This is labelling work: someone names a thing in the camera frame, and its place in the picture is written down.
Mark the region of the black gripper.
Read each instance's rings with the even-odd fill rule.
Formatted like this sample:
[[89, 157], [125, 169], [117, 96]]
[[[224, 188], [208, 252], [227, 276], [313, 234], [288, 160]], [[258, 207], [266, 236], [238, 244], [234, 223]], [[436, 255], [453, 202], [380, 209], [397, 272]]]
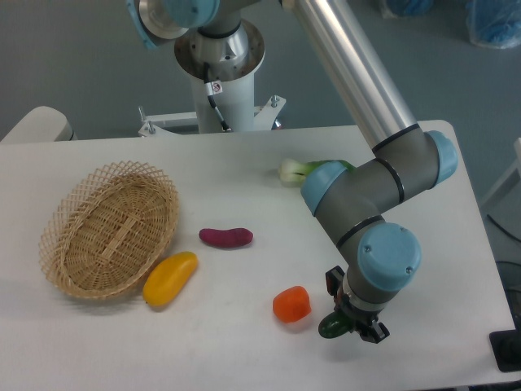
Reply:
[[383, 309], [378, 305], [359, 299], [348, 285], [347, 276], [340, 266], [325, 274], [326, 290], [335, 303], [333, 312], [343, 312], [353, 321], [353, 330], [363, 341], [381, 342], [390, 336], [390, 331], [379, 321]]

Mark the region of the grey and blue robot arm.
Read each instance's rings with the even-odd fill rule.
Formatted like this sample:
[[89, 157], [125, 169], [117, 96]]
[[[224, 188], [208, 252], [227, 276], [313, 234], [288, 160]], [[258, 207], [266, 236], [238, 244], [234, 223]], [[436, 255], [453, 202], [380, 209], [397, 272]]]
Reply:
[[[191, 79], [199, 132], [251, 131], [253, 81], [265, 47], [243, 19], [245, 1], [129, 1], [147, 48], [174, 44]], [[319, 324], [322, 337], [356, 332], [378, 343], [389, 332], [379, 321], [386, 304], [421, 261], [416, 237], [387, 222], [389, 209], [449, 178], [458, 166], [452, 142], [421, 129], [345, 1], [285, 1], [299, 20], [364, 139], [373, 160], [349, 170], [327, 162], [304, 178], [301, 195], [347, 262], [326, 273], [335, 308]]]

